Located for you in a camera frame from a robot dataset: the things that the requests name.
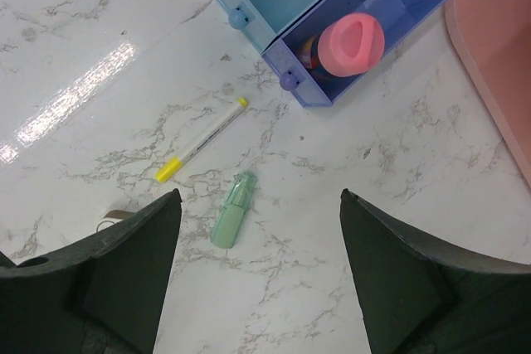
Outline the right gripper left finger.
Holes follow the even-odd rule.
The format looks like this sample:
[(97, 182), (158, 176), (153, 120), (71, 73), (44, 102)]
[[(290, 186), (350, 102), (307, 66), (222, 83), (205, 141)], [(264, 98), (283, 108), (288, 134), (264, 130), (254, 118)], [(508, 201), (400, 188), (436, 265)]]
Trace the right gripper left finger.
[(151, 353), (182, 219), (177, 189), (15, 264), (1, 257), (3, 353)]

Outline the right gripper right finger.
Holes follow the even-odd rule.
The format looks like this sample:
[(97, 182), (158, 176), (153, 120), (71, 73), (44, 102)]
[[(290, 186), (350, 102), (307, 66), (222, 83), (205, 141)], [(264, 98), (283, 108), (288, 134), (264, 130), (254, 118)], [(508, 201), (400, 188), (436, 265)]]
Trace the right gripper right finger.
[(345, 189), (340, 223), (372, 353), (528, 353), (530, 267), (408, 225)]

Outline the purple drawer bin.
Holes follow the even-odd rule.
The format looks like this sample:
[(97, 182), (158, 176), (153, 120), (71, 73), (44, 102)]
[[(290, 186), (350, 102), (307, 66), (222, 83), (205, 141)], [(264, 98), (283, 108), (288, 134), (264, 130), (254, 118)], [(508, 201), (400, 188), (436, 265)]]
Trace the purple drawer bin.
[(304, 107), (329, 107), (445, 0), (320, 0), (263, 58)]

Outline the pink cap glue bottle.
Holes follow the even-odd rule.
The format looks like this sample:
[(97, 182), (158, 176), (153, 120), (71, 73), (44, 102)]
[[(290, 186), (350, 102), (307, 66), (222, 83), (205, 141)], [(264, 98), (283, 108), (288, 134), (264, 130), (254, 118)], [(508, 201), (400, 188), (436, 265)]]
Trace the pink cap glue bottle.
[(379, 21), (361, 12), (350, 13), (309, 38), (297, 58), (307, 70), (321, 70), (344, 78), (371, 70), (385, 50), (385, 35)]

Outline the pink correction tape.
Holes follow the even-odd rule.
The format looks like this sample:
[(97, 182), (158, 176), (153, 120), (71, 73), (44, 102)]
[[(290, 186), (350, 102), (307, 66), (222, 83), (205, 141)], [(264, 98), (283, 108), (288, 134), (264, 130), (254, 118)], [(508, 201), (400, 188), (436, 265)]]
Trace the pink correction tape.
[(125, 221), (134, 215), (133, 212), (112, 210), (109, 211), (97, 224), (95, 231), (100, 232), (110, 226), (113, 226), (121, 221)]

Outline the green highlighter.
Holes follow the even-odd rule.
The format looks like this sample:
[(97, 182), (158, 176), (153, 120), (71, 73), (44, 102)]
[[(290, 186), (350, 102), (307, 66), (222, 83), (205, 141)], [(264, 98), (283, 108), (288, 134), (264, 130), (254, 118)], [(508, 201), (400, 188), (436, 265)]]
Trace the green highlighter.
[(211, 233), (211, 243), (228, 250), (236, 243), (237, 236), (251, 207), (257, 178), (252, 172), (242, 172), (236, 178)]

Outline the yellow cap white pen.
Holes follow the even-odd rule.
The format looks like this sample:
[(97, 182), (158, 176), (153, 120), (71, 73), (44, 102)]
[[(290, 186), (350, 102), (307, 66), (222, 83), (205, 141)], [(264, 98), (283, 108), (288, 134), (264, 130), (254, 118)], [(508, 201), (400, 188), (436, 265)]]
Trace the yellow cap white pen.
[(180, 148), (165, 164), (155, 173), (155, 180), (165, 183), (174, 176), (187, 162), (201, 152), (224, 128), (234, 121), (248, 107), (248, 101), (240, 97), (221, 114), (221, 116), (197, 134), (190, 142)]

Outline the pink three tier shelf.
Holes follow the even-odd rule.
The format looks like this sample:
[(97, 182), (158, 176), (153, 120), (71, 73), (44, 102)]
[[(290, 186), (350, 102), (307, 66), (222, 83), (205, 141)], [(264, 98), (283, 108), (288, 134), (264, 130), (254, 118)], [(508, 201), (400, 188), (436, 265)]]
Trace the pink three tier shelf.
[(530, 179), (530, 0), (449, 0), (445, 18), (457, 55)]

